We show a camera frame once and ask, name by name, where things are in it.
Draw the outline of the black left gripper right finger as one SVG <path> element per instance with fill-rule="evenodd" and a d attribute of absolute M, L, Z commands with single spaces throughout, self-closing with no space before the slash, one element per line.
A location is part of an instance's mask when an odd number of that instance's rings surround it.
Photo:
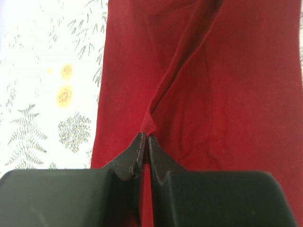
<path fill-rule="evenodd" d="M 188 171 L 148 140 L 157 227 L 295 227 L 277 181 L 260 171 Z"/>

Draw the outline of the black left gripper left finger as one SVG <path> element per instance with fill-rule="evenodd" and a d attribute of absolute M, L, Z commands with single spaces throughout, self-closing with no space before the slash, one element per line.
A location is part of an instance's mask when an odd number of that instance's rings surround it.
<path fill-rule="evenodd" d="M 145 134 L 103 168 L 12 170 L 0 180 L 3 227 L 138 227 Z"/>

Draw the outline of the red t-shirt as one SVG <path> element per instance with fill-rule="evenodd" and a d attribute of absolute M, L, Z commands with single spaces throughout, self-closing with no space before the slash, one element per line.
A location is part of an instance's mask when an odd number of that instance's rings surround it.
<path fill-rule="evenodd" d="M 92 168 L 139 132 L 188 170 L 261 170 L 303 224 L 299 0 L 111 0 Z"/>

